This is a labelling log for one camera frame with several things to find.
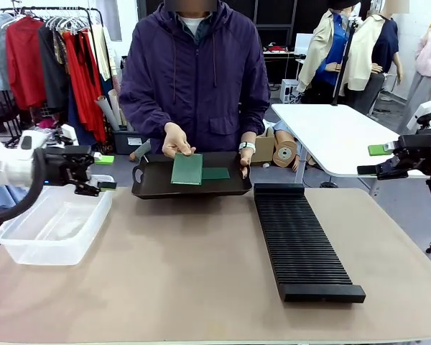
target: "red garment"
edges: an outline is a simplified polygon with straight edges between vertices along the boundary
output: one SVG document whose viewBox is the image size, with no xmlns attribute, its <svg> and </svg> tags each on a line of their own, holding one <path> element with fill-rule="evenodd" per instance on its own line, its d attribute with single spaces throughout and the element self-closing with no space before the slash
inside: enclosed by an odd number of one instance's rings
<svg viewBox="0 0 431 345">
<path fill-rule="evenodd" d="M 86 35 L 88 35 L 86 32 L 75 36 L 65 32 L 62 37 L 67 48 L 70 81 L 77 102 L 80 122 L 88 131 L 94 133 L 97 141 L 105 142 L 106 129 L 103 123 L 103 112 L 95 102 L 99 96 L 102 96 L 101 83 Z"/>
<path fill-rule="evenodd" d="M 20 109 L 41 106 L 46 100 L 38 42 L 38 29 L 42 25 L 42 22 L 25 17 L 6 29 L 9 84 Z"/>
</svg>

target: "cream jacket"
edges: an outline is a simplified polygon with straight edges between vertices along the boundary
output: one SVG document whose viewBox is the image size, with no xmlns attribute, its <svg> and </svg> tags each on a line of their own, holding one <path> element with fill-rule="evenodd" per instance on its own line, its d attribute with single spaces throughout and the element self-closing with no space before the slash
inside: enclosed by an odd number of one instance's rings
<svg viewBox="0 0 431 345">
<path fill-rule="evenodd" d="M 333 14 L 331 11 L 327 11 L 313 32 L 307 58 L 299 74 L 297 87 L 299 92 L 305 92 L 315 77 L 316 70 L 329 55 L 333 43 L 333 30 Z"/>
<path fill-rule="evenodd" d="M 371 77 L 372 52 L 384 23 L 385 19 L 375 14 L 367 18 L 354 34 L 348 62 L 343 72 L 340 96 L 345 95 L 345 85 L 354 91 L 363 91 L 366 88 Z"/>
</svg>

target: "hand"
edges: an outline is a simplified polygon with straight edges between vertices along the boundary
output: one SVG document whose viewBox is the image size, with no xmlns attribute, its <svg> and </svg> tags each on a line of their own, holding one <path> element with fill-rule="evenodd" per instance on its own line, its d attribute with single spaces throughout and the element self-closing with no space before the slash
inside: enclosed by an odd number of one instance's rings
<svg viewBox="0 0 431 345">
<path fill-rule="evenodd" d="M 243 178 L 247 178 L 248 166 L 251 165 L 251 159 L 254 155 L 254 149 L 247 147 L 241 150 L 241 172 L 243 173 Z"/>
<path fill-rule="evenodd" d="M 372 64 L 372 73 L 377 74 L 383 72 L 383 68 L 380 65 L 377 65 L 376 63 Z"/>
<path fill-rule="evenodd" d="M 186 156 L 195 153 L 196 149 L 190 147 L 187 142 L 187 135 L 178 125 L 168 122 L 164 126 L 164 131 L 166 132 L 166 137 L 164 138 L 162 150 L 166 157 L 174 159 L 175 154 L 178 152 Z"/>
<path fill-rule="evenodd" d="M 300 157 L 299 157 L 299 155 L 296 155 L 296 156 L 295 156 L 295 159 L 294 159 L 294 164 L 293 164 L 293 166 L 292 166 L 292 171 L 293 171 L 294 173 L 296 173 L 296 172 L 297 172 L 297 169 L 299 168 L 299 163 L 300 163 Z"/>
<path fill-rule="evenodd" d="M 325 70 L 328 72 L 340 72 L 342 65 L 339 63 L 329 63 L 325 66 Z"/>
<path fill-rule="evenodd" d="M 397 85 L 401 85 L 403 81 L 404 81 L 404 71 L 397 70 Z"/>
</svg>

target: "clear plastic container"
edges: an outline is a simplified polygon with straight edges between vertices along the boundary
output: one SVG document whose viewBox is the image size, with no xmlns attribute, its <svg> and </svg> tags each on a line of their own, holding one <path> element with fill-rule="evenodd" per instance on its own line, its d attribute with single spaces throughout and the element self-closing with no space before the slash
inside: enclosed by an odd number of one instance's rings
<svg viewBox="0 0 431 345">
<path fill-rule="evenodd" d="M 94 175 L 102 182 L 114 182 Z M 99 197 L 76 195 L 75 186 L 46 187 L 22 215 L 0 226 L 0 244 L 23 265 L 76 265 L 105 221 L 113 191 Z"/>
</svg>

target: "beige table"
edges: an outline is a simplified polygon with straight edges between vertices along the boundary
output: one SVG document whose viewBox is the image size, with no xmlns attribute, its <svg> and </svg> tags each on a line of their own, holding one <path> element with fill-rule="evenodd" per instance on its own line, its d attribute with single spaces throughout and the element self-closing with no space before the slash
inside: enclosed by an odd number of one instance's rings
<svg viewBox="0 0 431 345">
<path fill-rule="evenodd" d="M 360 190 L 307 198 L 362 305 L 283 304 L 252 196 L 141 201 L 121 189 L 76 267 L 0 248 L 0 341 L 368 343 L 431 338 L 431 262 Z"/>
</svg>

